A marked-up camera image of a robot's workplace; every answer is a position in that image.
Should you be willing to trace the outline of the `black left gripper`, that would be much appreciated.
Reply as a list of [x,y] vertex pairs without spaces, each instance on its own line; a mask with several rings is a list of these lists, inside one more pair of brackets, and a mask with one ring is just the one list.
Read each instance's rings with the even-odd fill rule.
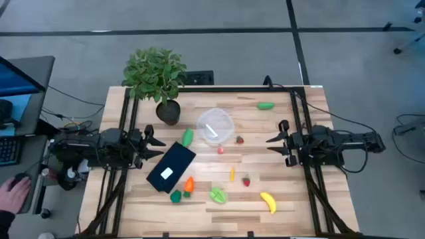
[[154,138],[154,129],[152,125],[146,125],[144,129],[144,134],[145,137],[139,129],[133,129],[129,132],[129,135],[127,136],[127,140],[130,146],[133,148],[134,153],[136,154],[135,159],[133,161],[134,167],[136,169],[142,168],[143,161],[147,161],[150,158],[163,154],[162,151],[154,151],[150,149],[145,150],[147,144],[160,147],[166,146],[165,143]]

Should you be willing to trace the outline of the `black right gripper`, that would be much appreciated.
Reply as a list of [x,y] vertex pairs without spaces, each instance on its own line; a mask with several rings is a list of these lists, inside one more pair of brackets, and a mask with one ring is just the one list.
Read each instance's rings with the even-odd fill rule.
[[309,135],[304,135],[301,132],[292,133],[288,137],[290,128],[288,120],[284,119],[278,124],[279,134],[266,141],[266,143],[286,140],[287,147],[268,147],[268,150],[275,151],[283,156],[286,156],[285,164],[287,167],[296,166],[298,163],[303,165],[309,159]]

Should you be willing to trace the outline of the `orange toy carrot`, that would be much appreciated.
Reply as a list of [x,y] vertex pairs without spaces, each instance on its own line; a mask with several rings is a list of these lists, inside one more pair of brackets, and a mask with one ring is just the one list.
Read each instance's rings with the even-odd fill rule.
[[190,198],[190,197],[191,197],[192,192],[194,191],[194,189],[195,189],[195,183],[194,183],[194,180],[193,180],[193,178],[192,178],[192,177],[189,177],[189,178],[187,179],[186,183],[185,183],[185,188],[184,188],[183,196],[184,196],[185,198]]

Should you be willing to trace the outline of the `yellow toy banana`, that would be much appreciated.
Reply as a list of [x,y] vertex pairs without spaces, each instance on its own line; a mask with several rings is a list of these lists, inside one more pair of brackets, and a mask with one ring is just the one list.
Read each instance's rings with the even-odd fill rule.
[[260,197],[268,205],[271,214],[274,214],[277,211],[277,204],[275,198],[267,192],[261,192]]

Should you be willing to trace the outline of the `person's forearm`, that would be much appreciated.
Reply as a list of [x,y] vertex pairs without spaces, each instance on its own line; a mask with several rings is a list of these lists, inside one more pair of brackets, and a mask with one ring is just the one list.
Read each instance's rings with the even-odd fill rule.
[[0,210],[0,239],[9,239],[9,229],[15,219],[15,214]]

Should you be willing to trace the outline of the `clear plastic tupperware container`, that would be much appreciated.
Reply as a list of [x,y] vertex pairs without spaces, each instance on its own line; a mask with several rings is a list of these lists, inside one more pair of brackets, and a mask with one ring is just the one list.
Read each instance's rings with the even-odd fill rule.
[[198,117],[196,129],[207,143],[218,145],[233,136],[235,127],[226,111],[212,108]]

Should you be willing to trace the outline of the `dark blue folded cloth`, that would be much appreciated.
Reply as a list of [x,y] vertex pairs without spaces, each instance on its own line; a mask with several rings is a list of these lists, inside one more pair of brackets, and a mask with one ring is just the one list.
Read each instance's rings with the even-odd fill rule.
[[196,153],[175,142],[146,179],[158,192],[170,193],[195,156]]

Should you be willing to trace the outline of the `green plant in black pot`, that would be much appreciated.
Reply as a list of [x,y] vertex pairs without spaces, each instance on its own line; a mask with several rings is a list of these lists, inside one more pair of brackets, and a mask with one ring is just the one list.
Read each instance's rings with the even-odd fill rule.
[[138,49],[127,61],[122,86],[130,88],[131,96],[154,101],[156,116],[167,125],[176,125],[181,114],[176,99],[185,85],[186,69],[181,55],[172,50]]

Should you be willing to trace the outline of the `black floor box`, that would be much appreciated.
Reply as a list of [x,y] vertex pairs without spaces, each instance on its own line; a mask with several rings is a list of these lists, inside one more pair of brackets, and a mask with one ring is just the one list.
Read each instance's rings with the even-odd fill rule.
[[186,72],[183,79],[184,85],[214,85],[214,72],[212,70]]

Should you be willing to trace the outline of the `red soda can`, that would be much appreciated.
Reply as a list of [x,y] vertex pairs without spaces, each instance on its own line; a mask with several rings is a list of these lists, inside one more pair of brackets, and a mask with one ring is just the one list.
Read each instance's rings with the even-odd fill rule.
[[46,179],[57,180],[58,173],[54,169],[51,169],[51,168],[48,168],[47,167],[47,168],[44,168],[41,171],[41,176],[44,177],[44,178],[46,178]]

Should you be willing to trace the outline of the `grey office desk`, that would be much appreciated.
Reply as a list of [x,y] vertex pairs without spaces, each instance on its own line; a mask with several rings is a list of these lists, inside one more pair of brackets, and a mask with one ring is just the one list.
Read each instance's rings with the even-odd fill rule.
[[[9,62],[41,86],[48,86],[54,64],[53,56],[15,58]],[[17,136],[21,138],[19,162],[15,165],[0,166],[0,185],[19,173],[26,173],[31,178],[31,189],[24,205],[21,207],[21,214],[28,213],[31,210],[39,178],[39,168],[48,141],[48,136],[38,126],[41,122],[39,116],[44,104],[44,98],[44,92],[32,95],[29,98],[27,107],[23,111],[21,118],[22,126],[16,130]]]

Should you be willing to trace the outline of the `black computer mouse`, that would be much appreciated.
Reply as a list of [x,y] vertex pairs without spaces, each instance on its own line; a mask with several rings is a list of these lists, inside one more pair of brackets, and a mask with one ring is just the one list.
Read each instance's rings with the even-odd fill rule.
[[28,174],[28,173],[17,173],[15,176],[14,176],[14,179],[13,179],[13,181],[12,181],[12,185],[16,185],[17,183],[19,183],[19,182],[21,182],[23,179],[25,179],[25,178],[29,178],[29,179],[31,179],[31,176]]

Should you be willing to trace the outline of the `black keyboard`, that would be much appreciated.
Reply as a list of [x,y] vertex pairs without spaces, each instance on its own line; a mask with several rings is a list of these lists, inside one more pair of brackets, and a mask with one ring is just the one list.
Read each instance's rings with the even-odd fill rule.
[[19,163],[22,142],[20,137],[0,137],[0,167]]

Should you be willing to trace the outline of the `person's hand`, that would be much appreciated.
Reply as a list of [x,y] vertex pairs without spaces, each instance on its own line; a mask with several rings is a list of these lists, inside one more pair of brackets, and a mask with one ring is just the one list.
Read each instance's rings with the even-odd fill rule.
[[15,178],[11,177],[0,187],[0,210],[17,214],[29,193],[31,180],[24,177],[12,187],[14,180]]

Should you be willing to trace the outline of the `computer monitor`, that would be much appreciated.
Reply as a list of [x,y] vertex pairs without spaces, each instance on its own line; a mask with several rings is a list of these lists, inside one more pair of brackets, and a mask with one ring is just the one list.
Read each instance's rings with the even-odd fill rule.
[[44,91],[44,86],[0,56],[0,137],[16,135],[24,125],[30,97]]

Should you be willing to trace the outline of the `black aluminium table frame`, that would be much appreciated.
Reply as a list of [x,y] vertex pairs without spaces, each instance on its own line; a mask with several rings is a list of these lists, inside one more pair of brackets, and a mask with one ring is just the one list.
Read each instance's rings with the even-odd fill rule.
[[[302,167],[287,167],[285,159],[268,150],[277,143],[266,143],[278,134],[278,123],[294,124],[292,99],[280,88],[270,91],[259,87],[197,88],[187,86],[178,97],[181,107],[179,123],[165,125],[156,114],[152,101],[135,102],[125,98],[125,89],[112,86],[108,90],[101,129],[126,126],[144,128],[151,124],[158,140],[170,146],[181,140],[187,128],[195,128],[198,117],[211,108],[227,111],[235,125],[235,135],[244,139],[236,144],[233,138],[223,143],[223,154],[214,145],[196,135],[191,149],[196,153],[185,171],[185,177],[195,180],[189,199],[175,204],[166,193],[156,191],[148,182],[149,172],[158,164],[155,157],[140,170],[128,173],[118,236],[156,237],[168,233],[170,238],[206,237],[231,239],[255,236],[313,236],[315,230]],[[259,110],[260,102],[275,103],[271,110]],[[230,181],[230,170],[235,180]],[[250,177],[250,186],[242,182]],[[220,204],[210,198],[213,187],[221,188],[227,202]],[[270,213],[260,197],[270,193],[276,200],[277,211]]]

